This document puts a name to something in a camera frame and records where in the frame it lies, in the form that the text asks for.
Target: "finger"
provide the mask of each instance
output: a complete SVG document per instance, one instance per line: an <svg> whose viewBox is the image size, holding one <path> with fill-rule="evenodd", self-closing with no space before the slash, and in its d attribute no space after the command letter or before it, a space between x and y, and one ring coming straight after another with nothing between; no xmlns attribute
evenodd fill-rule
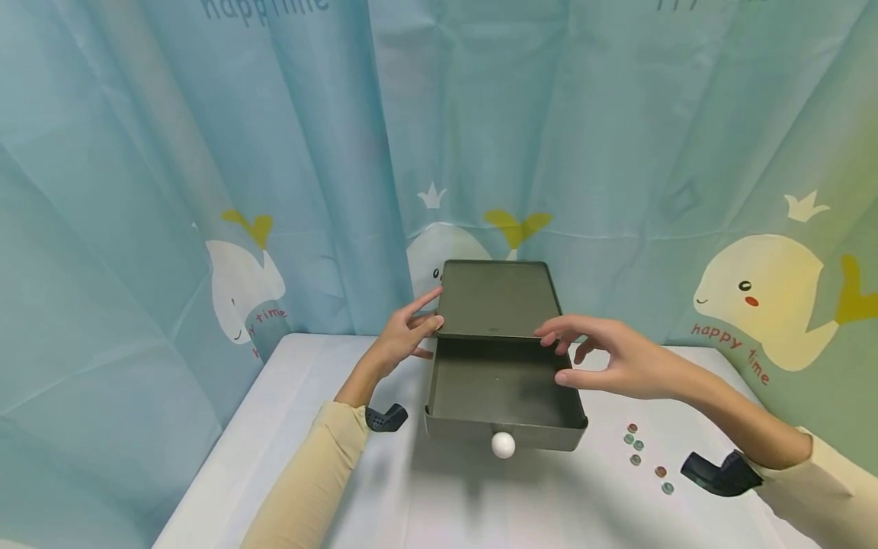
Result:
<svg viewBox="0 0 878 549"><path fill-rule="evenodd" d="M573 363L582 364L582 361L586 359L586 355L595 349L597 349L596 342L593 338L589 337L576 348L576 355L573 357Z"/></svg>
<svg viewBox="0 0 878 549"><path fill-rule="evenodd" d="M431 290L425 294L423 294L418 299L412 301L405 307L401 308L400 311L402 314L408 319L411 316L414 316L415 313L423 309L430 301L439 297L439 294L442 293L442 287L439 286L434 290Z"/></svg>
<svg viewBox="0 0 878 549"><path fill-rule="evenodd" d="M415 316L414 318L412 318L411 320L408 321L408 327L409 328L417 328L418 326L421 326L425 321L427 321L427 319L429 319L431 316L435 316L435 314L436 314L436 312L433 311L431 313L426 313L426 314L422 314L420 316Z"/></svg>
<svg viewBox="0 0 878 549"><path fill-rule="evenodd" d="M543 326L537 328L534 333L537 336L545 336L550 332L558 332L559 334L577 332L585 336L609 336L612 332L612 322L614 321L593 316L565 314L550 318L543 323Z"/></svg>
<svg viewBox="0 0 878 549"><path fill-rule="evenodd" d="M540 344L543 347L549 347L553 343L555 343L557 341L557 339L558 339L558 334L556 334L555 332L549 332L548 334L543 336L542 339L540 339Z"/></svg>
<svg viewBox="0 0 878 549"><path fill-rule="evenodd" d="M615 393L618 379L618 373L612 369L601 370L600 372L561 370L555 374L555 383L560 386L573 387L574 389L607 391L609 393Z"/></svg>
<svg viewBox="0 0 878 549"><path fill-rule="evenodd" d="M432 336L433 332L441 328L444 323L445 319L438 314L436 316L431 316L429 317L429 320L422 322L420 326L413 329L412 335L417 339L418 343L420 343L421 339Z"/></svg>
<svg viewBox="0 0 878 549"><path fill-rule="evenodd" d="M412 356L417 358L423 358L425 360L433 359L433 351L422 349L421 347L415 347L412 351Z"/></svg>
<svg viewBox="0 0 878 549"><path fill-rule="evenodd" d="M570 349L570 344L579 339L580 336L579 332L573 330L562 334L558 346L555 348L555 354L561 356L566 353Z"/></svg>

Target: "whale print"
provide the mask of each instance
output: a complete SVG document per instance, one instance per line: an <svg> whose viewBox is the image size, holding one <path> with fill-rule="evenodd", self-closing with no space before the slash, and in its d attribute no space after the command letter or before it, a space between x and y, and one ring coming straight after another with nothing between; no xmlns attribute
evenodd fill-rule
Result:
<svg viewBox="0 0 878 549"><path fill-rule="evenodd" d="M786 236L746 236L710 261L694 307L741 329L778 367L797 372L820 356L839 326L878 317L878 293L860 292L856 257L842 257L841 266L844 285L835 317L809 329L823 262Z"/></svg>
<svg viewBox="0 0 878 549"><path fill-rule="evenodd" d="M509 244L506 259L518 258L518 248L551 221L548 213L534 213L519 223L503 210L485 213L485 220L500 229ZM408 245L408 270L414 295L422 295L439 286L442 269L449 259L491 259L491 254L476 238L450 223L431 223Z"/></svg>
<svg viewBox="0 0 878 549"><path fill-rule="evenodd" d="M229 341L242 345L250 341L244 325L247 317L264 302L282 298L286 286L265 249L271 217L260 215L250 225L237 210L228 210L223 213L223 219L241 224L263 250L263 261L259 264L250 252L231 242L209 240L206 243L213 265L213 310Z"/></svg>

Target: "beige sleeve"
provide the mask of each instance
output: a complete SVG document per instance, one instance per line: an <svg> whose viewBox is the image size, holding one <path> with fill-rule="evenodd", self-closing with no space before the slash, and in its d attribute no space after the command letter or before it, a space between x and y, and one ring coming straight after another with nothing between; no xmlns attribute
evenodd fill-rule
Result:
<svg viewBox="0 0 878 549"><path fill-rule="evenodd" d="M808 461L783 471L751 463L765 482L759 496L823 549L878 549L878 479L807 430Z"/></svg>
<svg viewBox="0 0 878 549"><path fill-rule="evenodd" d="M241 547L318 549L368 436L365 408L325 403L256 513Z"/></svg>

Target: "white ball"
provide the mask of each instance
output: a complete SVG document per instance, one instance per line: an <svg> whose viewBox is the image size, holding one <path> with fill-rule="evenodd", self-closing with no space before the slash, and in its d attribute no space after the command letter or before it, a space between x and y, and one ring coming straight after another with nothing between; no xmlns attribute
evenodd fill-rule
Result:
<svg viewBox="0 0 878 549"><path fill-rule="evenodd" d="M491 439L491 450L500 459L508 459L515 453L515 439L509 433L497 433Z"/></svg>

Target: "light blue curtain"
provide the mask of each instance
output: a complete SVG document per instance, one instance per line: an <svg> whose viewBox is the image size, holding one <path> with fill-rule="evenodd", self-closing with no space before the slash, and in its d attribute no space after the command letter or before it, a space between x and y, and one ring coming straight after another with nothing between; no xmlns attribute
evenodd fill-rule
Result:
<svg viewBox="0 0 878 549"><path fill-rule="evenodd" d="M280 337L376 333L453 256L716 346L878 470L876 36L875 0L5 0L0 539L149 546Z"/></svg>

